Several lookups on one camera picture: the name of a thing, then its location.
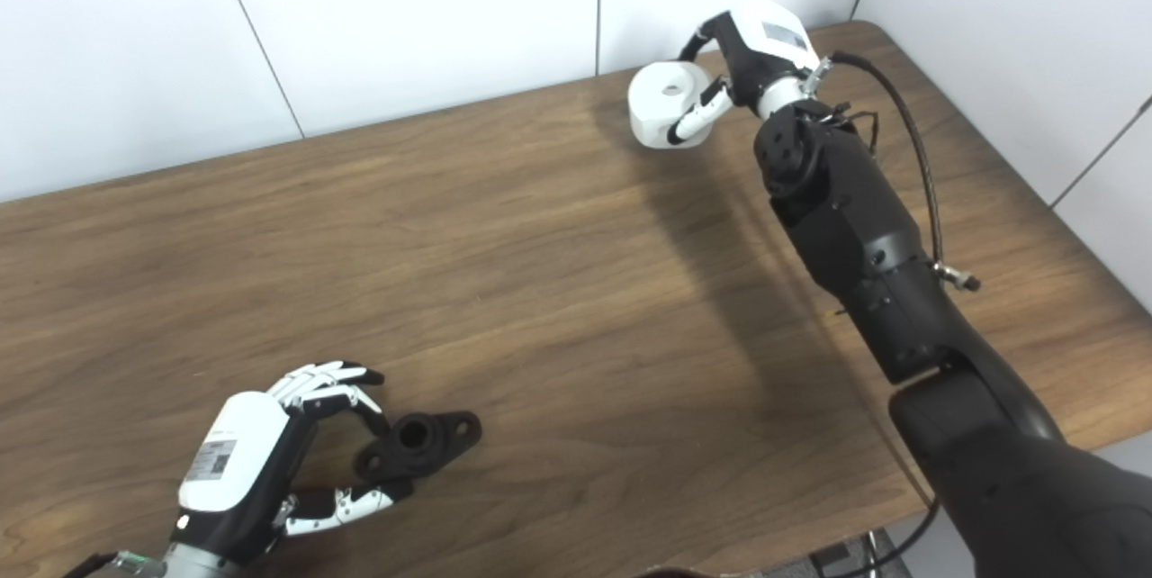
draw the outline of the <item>black fingertip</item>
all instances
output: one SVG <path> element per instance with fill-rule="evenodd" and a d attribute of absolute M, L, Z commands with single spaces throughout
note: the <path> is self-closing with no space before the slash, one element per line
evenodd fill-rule
<path fill-rule="evenodd" d="M 392 426 L 388 425 L 388 419 L 384 415 L 378 415 L 366 406 L 357 405 L 356 412 L 361 415 L 364 421 L 364 427 L 372 433 L 377 439 L 382 435 L 387 435 L 392 431 Z"/>
<path fill-rule="evenodd" d="M 393 502 L 399 502 L 400 500 L 411 497 L 412 493 L 416 492 L 415 484 L 409 479 L 397 479 L 395 481 L 386 481 L 379 484 L 378 488 Z"/>
<path fill-rule="evenodd" d="M 336 500 L 332 490 L 305 490 L 296 493 L 296 508 L 291 517 L 296 519 L 327 519 L 336 515 Z"/>
<path fill-rule="evenodd" d="M 356 385 L 384 385 L 384 374 L 378 370 L 364 370 L 364 375 L 356 379 Z"/>

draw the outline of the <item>robot finger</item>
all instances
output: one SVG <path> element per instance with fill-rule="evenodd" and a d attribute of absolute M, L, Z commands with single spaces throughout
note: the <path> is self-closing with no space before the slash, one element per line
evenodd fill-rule
<path fill-rule="evenodd" d="M 371 406 L 367 403 L 361 402 L 353 405 L 353 410 L 362 419 L 362 421 L 364 421 L 364 427 L 366 427 L 367 431 L 370 431 L 377 439 L 380 439 L 382 435 L 387 435 L 388 432 L 392 431 L 392 426 L 388 425 L 388 419 L 385 418 L 385 415 L 380 411 L 379 405 L 372 403 L 371 401 L 369 402 L 371 403 Z"/>
<path fill-rule="evenodd" d="M 700 98 L 684 112 L 683 117 L 668 128 L 668 143 L 674 146 L 685 143 L 704 128 L 715 123 L 729 109 L 733 109 L 732 82 L 727 76 L 718 76 L 707 89 L 704 89 Z"/>
<path fill-rule="evenodd" d="M 412 493 L 412 482 L 296 493 L 295 508 L 285 520 L 285 535 L 305 535 L 336 528 L 380 512 Z"/>
<path fill-rule="evenodd" d="M 301 394 L 320 389 L 323 386 L 338 385 L 381 385 L 384 377 L 374 370 L 362 367 L 355 362 L 328 362 L 325 365 L 313 365 L 312 368 L 300 368 L 285 377 L 268 390 L 281 404 L 288 404 Z"/>
<path fill-rule="evenodd" d="M 300 368 L 285 373 L 283 378 L 276 380 L 275 385 L 272 385 L 267 389 L 267 394 L 271 394 L 273 398 L 279 401 L 280 397 L 293 394 L 294 390 L 309 382 L 317 374 L 325 374 L 329 370 L 341 368 L 342 365 L 343 360 L 325 362 L 321 365 L 302 365 Z"/>
<path fill-rule="evenodd" d="M 349 385 L 325 386 L 321 389 L 309 390 L 308 394 L 297 394 L 290 402 L 281 404 L 285 409 L 297 410 L 312 419 L 328 418 L 346 410 L 361 413 L 366 410 L 376 415 L 384 412 L 363 389 Z"/>

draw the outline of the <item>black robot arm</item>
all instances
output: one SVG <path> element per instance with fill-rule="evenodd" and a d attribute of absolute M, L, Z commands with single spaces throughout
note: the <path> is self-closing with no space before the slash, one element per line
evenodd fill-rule
<path fill-rule="evenodd" d="M 850 122 L 813 99 L 755 143 L 772 208 L 897 390 L 889 413 L 979 578 L 1152 576 L 1152 479 L 1063 442 L 941 287 Z"/>

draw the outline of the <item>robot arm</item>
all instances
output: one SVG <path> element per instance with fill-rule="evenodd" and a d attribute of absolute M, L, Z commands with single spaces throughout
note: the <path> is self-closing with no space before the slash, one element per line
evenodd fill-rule
<path fill-rule="evenodd" d="M 1063 442 L 941 287 L 973 280 L 925 253 L 851 121 L 816 99 L 833 62 L 871 64 L 819 61 L 799 21 L 771 3 L 708 20 L 681 56 L 705 38 L 720 43 L 735 105 L 764 122 L 756 160 L 809 273 L 843 304 L 888 380 L 910 382 L 889 413 L 979 578 L 1152 576 L 1152 479 Z"/>

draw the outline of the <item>black bracket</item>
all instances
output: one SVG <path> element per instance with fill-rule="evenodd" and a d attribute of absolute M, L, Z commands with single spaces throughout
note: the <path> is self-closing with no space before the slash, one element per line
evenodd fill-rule
<path fill-rule="evenodd" d="M 836 117 L 819 101 L 798 101 L 774 112 L 756 132 L 752 151 L 772 197 L 787 199 L 801 192 L 816 175 L 829 123 L 816 117 Z"/>
<path fill-rule="evenodd" d="M 361 450 L 353 470 L 373 486 L 431 477 L 471 449 L 482 434 L 472 412 L 407 415 Z"/>

